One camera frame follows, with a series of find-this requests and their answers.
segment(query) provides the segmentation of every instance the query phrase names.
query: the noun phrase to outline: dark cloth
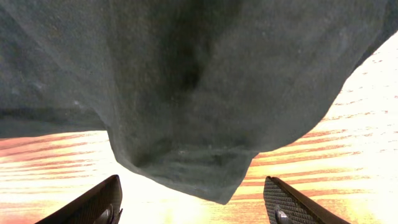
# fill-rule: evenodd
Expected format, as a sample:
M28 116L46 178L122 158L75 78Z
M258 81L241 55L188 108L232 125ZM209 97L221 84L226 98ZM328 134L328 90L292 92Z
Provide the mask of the dark cloth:
M396 0L0 0L0 138L107 130L116 160L227 203L398 27Z

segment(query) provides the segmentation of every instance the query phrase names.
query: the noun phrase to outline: wood grain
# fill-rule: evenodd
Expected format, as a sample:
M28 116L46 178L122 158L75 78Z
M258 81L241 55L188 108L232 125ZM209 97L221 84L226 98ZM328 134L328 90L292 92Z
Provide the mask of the wood grain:
M133 174L105 132L0 139L0 223L33 223L111 174L124 190L121 223L268 223L262 190L280 177L352 223L394 223L398 201L398 35L347 80L311 132L262 153L229 204L200 200Z

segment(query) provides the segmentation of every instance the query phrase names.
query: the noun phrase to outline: wooden table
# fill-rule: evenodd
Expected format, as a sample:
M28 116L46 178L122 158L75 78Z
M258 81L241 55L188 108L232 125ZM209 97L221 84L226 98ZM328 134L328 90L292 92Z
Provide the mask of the wooden table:
M395 223L398 202L398 35L346 82L303 138L258 155L229 204L170 190L114 160L103 131L0 139L0 223L32 223L111 174L121 223L268 223L262 190L280 177L352 223Z

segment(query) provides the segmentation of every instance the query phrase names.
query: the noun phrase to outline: light wood surface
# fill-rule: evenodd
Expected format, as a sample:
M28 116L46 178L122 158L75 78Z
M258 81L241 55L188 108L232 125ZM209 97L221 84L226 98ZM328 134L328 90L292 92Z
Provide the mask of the light wood surface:
M398 35L347 80L325 118L262 153L229 204L170 190L114 160L103 131L0 139L0 223L33 223L109 175L123 186L121 223L268 223L262 190L280 177L352 223L396 223Z

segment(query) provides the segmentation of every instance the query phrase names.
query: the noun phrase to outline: cloth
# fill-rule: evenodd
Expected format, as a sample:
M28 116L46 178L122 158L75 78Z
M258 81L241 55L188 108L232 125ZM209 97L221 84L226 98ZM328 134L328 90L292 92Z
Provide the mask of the cloth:
M396 0L0 0L0 138L107 130L116 160L227 203L398 28Z

